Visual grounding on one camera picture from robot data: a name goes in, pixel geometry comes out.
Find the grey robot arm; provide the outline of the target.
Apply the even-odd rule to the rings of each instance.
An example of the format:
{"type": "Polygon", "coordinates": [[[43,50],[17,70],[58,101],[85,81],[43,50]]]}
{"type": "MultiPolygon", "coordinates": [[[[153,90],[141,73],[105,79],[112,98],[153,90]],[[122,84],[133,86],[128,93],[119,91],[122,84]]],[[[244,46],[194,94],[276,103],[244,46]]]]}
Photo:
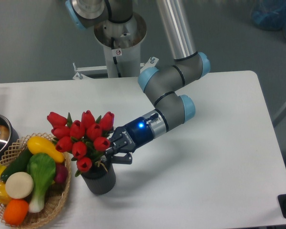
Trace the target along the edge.
{"type": "Polygon", "coordinates": [[[136,149],[194,117],[191,98],[175,92],[208,74],[210,62],[196,50],[180,0],[157,1],[175,61],[165,70],[141,66],[140,46],[147,28],[144,19],[133,11],[132,1],[68,0],[65,5],[78,28],[94,28],[94,36],[103,46],[108,77],[137,77],[153,104],[152,111],[116,128],[104,153],[111,163],[131,164],[136,149]]]}

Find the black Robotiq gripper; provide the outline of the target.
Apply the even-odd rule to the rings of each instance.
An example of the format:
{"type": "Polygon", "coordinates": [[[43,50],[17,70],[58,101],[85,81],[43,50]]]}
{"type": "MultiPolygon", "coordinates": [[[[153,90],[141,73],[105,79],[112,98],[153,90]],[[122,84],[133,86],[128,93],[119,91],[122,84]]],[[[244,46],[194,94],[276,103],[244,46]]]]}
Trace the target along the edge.
{"type": "Polygon", "coordinates": [[[150,121],[151,117],[141,116],[124,126],[114,127],[109,132],[110,147],[103,158],[111,164],[131,165],[133,162],[131,153],[154,139],[150,121]]]}

